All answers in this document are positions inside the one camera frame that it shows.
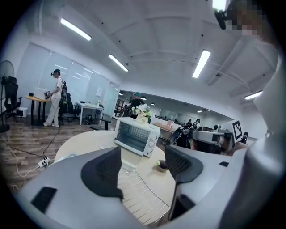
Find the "toaster oven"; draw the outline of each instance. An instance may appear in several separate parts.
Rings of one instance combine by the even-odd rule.
[[[118,118],[114,142],[134,153],[151,157],[159,138],[160,128],[139,124],[133,118]]]

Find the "white outfit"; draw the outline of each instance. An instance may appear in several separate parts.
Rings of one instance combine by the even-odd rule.
[[[57,82],[56,82],[56,86],[55,86],[55,90],[57,89],[57,87],[59,87],[59,91],[54,93],[52,95],[52,99],[51,99],[51,107],[50,107],[50,113],[48,118],[46,119],[46,125],[50,126],[52,124],[52,121],[54,120],[54,126],[58,127],[59,126],[59,102],[62,98],[61,92],[62,92],[62,87],[63,87],[63,80],[62,78],[59,76],[57,78]]]

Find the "white pants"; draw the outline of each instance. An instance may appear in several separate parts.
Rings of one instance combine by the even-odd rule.
[[[52,105],[50,106],[50,113],[46,119],[46,123],[50,126],[54,120],[54,125],[59,125],[59,101],[61,98],[52,97]]]

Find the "wooden floor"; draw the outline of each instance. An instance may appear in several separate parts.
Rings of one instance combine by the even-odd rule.
[[[115,119],[109,124],[109,130],[114,130],[116,126]],[[45,155],[50,159],[54,159],[58,149],[61,145],[73,137],[74,135],[91,131],[87,125],[79,125],[79,121],[75,120],[72,123],[64,121],[64,125],[60,128],[55,127],[37,127],[30,126],[26,119],[18,119],[18,122],[14,122],[13,119],[8,120],[10,130],[0,134],[0,168],[3,177],[6,179],[7,185],[13,191],[20,189],[30,179],[37,176],[43,169],[36,169],[28,174],[26,177],[21,177],[17,173],[16,162],[17,159],[11,153],[9,146],[5,143],[5,139],[11,147],[24,150],[30,153],[43,155],[43,151],[48,147],[54,136],[55,139],[51,142],[49,147],[45,151]],[[158,140],[157,146],[165,150],[165,142]],[[38,166],[38,162],[42,160],[41,157],[30,155],[28,153],[13,149],[16,156],[19,158],[18,169],[20,174],[25,175],[30,170]]]

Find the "white ceiling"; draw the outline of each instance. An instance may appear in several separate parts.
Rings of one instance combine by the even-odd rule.
[[[238,31],[221,30],[211,5],[211,0],[49,0],[43,5],[42,23],[37,7],[28,28],[64,41],[126,81],[144,79],[158,85],[199,81],[245,103],[245,95],[269,81],[277,53]],[[91,35],[91,41],[61,25],[61,17]],[[194,79],[203,49],[211,55]],[[123,72],[109,54],[127,63],[129,72]]]

